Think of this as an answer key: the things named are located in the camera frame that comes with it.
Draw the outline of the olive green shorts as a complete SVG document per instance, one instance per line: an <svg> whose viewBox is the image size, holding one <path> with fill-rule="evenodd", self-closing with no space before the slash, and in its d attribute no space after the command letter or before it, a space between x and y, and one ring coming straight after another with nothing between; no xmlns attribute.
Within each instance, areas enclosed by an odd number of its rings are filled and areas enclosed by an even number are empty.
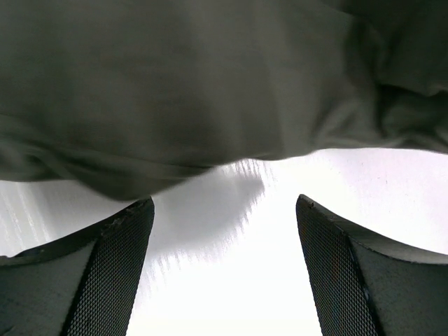
<svg viewBox="0 0 448 336"><path fill-rule="evenodd" d="M2 1L1 179L153 195L242 159L447 152L446 1Z"/></svg>

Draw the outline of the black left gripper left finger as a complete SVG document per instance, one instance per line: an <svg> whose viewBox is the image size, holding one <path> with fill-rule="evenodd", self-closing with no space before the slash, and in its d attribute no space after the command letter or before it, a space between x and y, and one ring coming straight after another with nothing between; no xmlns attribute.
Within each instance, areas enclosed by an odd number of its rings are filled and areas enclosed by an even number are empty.
<svg viewBox="0 0 448 336"><path fill-rule="evenodd" d="M152 199L1 257L1 334L126 335L153 227Z"/></svg>

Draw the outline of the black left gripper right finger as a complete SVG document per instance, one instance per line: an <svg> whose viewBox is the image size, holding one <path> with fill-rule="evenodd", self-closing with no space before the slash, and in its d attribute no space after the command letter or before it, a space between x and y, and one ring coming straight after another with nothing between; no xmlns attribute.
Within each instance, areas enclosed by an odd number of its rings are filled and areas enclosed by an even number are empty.
<svg viewBox="0 0 448 336"><path fill-rule="evenodd" d="M447 255L385 237L305 195L296 214L323 335L447 335Z"/></svg>

